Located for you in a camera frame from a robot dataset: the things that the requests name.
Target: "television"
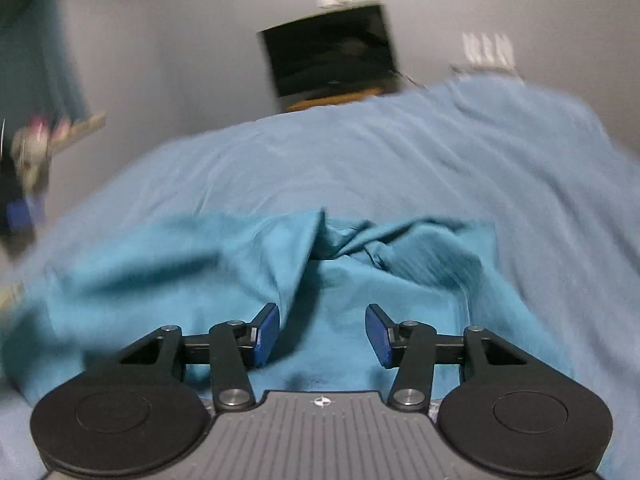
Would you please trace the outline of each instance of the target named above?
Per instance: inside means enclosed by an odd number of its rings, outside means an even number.
[[[335,10],[260,35],[279,97],[331,95],[396,72],[380,5]]]

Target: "mattress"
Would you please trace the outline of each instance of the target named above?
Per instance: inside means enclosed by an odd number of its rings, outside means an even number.
[[[4,280],[66,266],[111,235],[176,213],[322,207],[375,222],[489,220],[501,272],[562,345],[576,378],[612,411],[603,475],[633,478],[639,198],[640,166],[612,145],[583,102],[513,78],[475,76],[169,142],[52,227]],[[13,429],[0,430],[0,462],[13,468],[11,478],[35,478],[28,408],[5,392],[12,404],[0,400],[0,422],[7,421],[0,427]]]

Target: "curtain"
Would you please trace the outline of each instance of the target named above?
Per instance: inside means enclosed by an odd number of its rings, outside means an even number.
[[[56,0],[0,0],[0,123],[11,137],[36,114],[88,118],[66,58]]]

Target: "crumpled teal fabric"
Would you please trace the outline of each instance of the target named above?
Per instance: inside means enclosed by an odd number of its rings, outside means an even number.
[[[281,331],[267,366],[250,374],[258,398],[267,389],[385,394],[396,372],[380,366],[364,326],[367,305],[378,303],[397,322],[419,320],[439,333],[484,326],[570,374],[562,352],[498,273],[496,249],[494,229],[484,222],[375,225],[322,210],[166,218],[28,285],[2,363],[33,404],[94,359],[161,325],[205,333],[229,319],[249,321],[273,301]],[[458,380],[455,367],[436,367],[433,397]]]

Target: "silver bolt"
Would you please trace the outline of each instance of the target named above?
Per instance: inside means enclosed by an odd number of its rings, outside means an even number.
[[[413,388],[398,390],[394,393],[394,400],[403,406],[415,406],[424,401],[424,393]]]
[[[240,388],[232,388],[220,393],[218,400],[226,406],[240,406],[251,399],[248,392],[241,390]]]

